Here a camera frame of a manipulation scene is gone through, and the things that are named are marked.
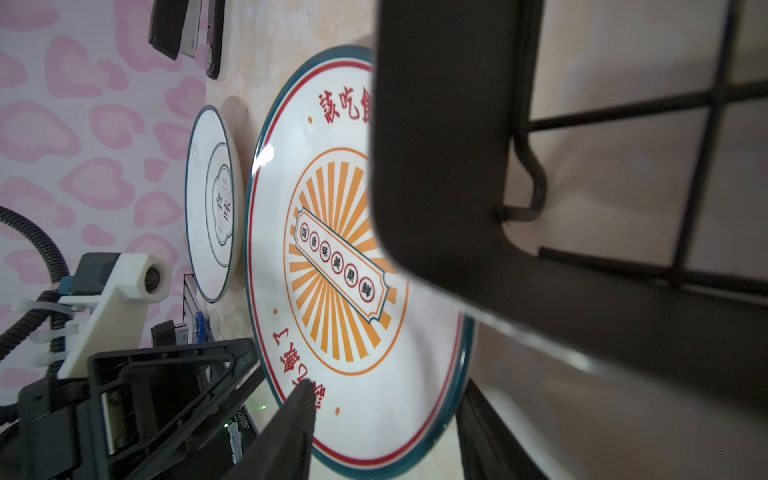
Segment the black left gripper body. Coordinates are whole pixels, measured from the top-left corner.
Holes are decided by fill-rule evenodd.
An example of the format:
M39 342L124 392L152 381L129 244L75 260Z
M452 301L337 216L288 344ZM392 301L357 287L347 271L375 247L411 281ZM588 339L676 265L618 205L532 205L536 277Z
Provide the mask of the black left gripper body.
M1 435L4 479L99 479L93 454L87 375L25 387L18 420Z

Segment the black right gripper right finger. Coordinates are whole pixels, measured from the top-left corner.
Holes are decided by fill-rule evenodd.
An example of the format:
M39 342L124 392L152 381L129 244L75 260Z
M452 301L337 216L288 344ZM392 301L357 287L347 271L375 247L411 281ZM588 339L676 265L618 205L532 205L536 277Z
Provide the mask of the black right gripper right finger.
M472 380L456 421L465 479L546 478Z

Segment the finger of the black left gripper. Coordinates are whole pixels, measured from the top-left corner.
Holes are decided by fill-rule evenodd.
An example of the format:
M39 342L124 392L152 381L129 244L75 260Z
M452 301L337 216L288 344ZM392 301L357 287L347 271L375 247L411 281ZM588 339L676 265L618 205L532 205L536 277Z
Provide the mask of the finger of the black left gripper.
M235 339L96 354L88 379L97 478L218 479L227 424L264 374Z

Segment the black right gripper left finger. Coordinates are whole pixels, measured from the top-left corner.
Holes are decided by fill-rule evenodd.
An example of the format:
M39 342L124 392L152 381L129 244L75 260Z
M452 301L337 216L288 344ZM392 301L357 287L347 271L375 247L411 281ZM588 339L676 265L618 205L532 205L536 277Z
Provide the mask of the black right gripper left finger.
M305 379L224 479L308 479L315 421L314 387Z

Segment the orange sunburst plate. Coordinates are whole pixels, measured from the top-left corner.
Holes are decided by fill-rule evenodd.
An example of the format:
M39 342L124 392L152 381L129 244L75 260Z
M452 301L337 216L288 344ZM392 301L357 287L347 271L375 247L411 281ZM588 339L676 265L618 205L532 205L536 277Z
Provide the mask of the orange sunburst plate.
M373 55L342 45L301 65L254 153L245 277L275 400L308 381L313 455L350 478L401 475L458 408L476 325L384 251L369 188Z

